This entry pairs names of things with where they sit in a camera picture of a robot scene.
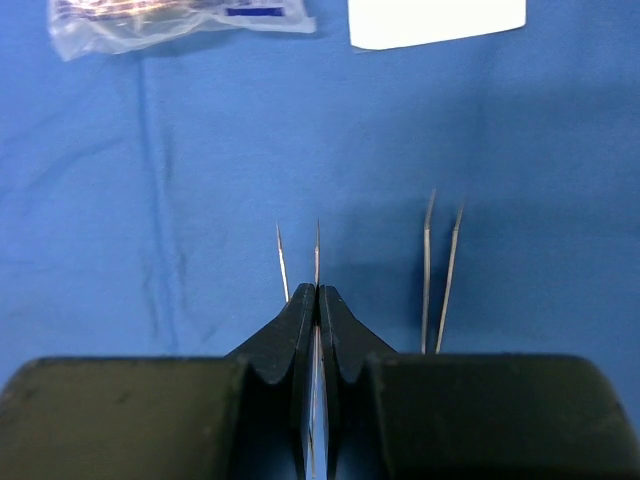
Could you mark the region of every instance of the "thin metal tip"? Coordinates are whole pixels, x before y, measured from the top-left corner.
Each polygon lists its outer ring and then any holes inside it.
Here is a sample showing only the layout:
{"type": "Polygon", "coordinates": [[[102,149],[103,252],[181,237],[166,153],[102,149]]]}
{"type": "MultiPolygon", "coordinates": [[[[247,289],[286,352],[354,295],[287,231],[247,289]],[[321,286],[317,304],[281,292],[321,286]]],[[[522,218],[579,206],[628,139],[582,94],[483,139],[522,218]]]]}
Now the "thin metal tip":
{"type": "Polygon", "coordinates": [[[282,235],[280,235],[280,225],[276,222],[276,235],[278,240],[278,258],[280,260],[280,274],[282,275],[282,285],[284,287],[284,300],[289,303],[289,279],[287,278],[287,266],[284,262],[284,248],[282,248],[282,235]]]}
{"type": "Polygon", "coordinates": [[[318,223],[316,224],[316,248],[314,250],[314,279],[316,288],[320,285],[320,219],[318,219],[318,223]]]}
{"type": "Polygon", "coordinates": [[[429,199],[429,205],[427,206],[427,213],[424,216],[424,229],[431,229],[431,217],[433,215],[433,206],[436,203],[436,189],[431,192],[431,198],[429,199]]]}
{"type": "Polygon", "coordinates": [[[465,202],[460,205],[456,224],[451,234],[451,252],[449,253],[449,268],[447,269],[447,283],[445,286],[444,302],[442,305],[442,314],[440,315],[440,325],[438,326],[438,338],[436,340],[436,353],[440,353],[442,348],[442,339],[444,337],[444,327],[447,321],[447,309],[449,307],[449,297],[451,296],[451,286],[453,284],[453,271],[456,262],[456,253],[458,250],[458,237],[460,235],[460,223],[462,223],[462,214],[464,213],[465,202]]]}
{"type": "Polygon", "coordinates": [[[460,210],[458,210],[458,217],[456,218],[456,224],[453,227],[455,231],[460,230],[460,223],[462,223],[462,214],[464,213],[465,203],[466,201],[463,201],[462,205],[460,205],[460,210]]]}
{"type": "Polygon", "coordinates": [[[427,340],[429,335],[429,289],[431,285],[431,217],[433,206],[436,203],[436,190],[431,192],[427,213],[424,216],[424,276],[422,283],[422,335],[420,351],[427,353],[427,340]]]}

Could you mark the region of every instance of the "forceps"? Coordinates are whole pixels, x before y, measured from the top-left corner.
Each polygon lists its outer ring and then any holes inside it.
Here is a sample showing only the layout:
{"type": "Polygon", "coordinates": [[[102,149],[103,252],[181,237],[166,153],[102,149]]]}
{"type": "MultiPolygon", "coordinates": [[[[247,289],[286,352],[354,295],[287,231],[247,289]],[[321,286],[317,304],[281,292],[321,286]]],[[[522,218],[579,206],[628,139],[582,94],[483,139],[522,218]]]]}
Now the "forceps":
{"type": "MultiPolygon", "coordinates": [[[[431,193],[429,206],[424,218],[424,281],[422,284],[422,337],[421,352],[427,353],[427,340],[429,335],[429,290],[431,287],[431,217],[433,216],[433,207],[436,201],[436,191],[431,193]]],[[[451,250],[449,252],[449,266],[447,268],[447,281],[444,290],[444,301],[442,303],[442,311],[438,322],[438,336],[436,337],[435,353],[440,353],[442,348],[442,337],[444,335],[444,326],[447,320],[447,308],[449,307],[449,297],[451,295],[451,283],[453,281],[453,268],[456,262],[456,251],[458,249],[458,236],[460,234],[460,222],[462,222],[462,213],[464,212],[464,202],[458,210],[456,223],[451,234],[451,250]]]]}

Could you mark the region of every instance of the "white paper card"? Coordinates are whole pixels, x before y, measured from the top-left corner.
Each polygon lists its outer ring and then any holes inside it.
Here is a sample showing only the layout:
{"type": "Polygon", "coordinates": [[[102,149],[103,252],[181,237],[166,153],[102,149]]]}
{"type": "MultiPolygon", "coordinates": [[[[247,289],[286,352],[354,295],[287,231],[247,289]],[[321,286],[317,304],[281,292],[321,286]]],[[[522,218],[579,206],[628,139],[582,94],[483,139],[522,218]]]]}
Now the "white paper card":
{"type": "Polygon", "coordinates": [[[349,0],[351,44],[409,47],[522,27],[526,0],[349,0]]]}

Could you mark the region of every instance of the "sealed sterile package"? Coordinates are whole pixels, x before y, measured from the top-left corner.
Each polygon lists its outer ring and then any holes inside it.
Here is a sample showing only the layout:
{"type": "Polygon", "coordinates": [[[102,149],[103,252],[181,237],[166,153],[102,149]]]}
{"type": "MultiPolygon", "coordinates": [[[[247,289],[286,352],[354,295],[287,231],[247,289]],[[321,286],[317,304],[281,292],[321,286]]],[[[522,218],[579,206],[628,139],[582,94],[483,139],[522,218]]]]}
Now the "sealed sterile package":
{"type": "Polygon", "coordinates": [[[49,32],[64,60],[228,28],[313,33],[316,27],[304,0],[49,0],[49,32]]]}

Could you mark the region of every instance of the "blue fabric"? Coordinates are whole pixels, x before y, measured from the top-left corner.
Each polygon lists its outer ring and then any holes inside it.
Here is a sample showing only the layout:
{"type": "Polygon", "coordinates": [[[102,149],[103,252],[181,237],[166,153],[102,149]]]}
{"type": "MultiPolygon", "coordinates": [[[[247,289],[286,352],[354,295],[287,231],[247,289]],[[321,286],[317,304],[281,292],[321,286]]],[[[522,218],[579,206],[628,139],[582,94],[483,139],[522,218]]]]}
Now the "blue fabric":
{"type": "Polygon", "coordinates": [[[640,428],[640,13],[531,1],[525,28],[381,53],[229,31],[61,62],[0,17],[0,384],[42,355],[222,355],[322,280],[418,351],[466,199],[444,350],[566,352],[640,428]]]}

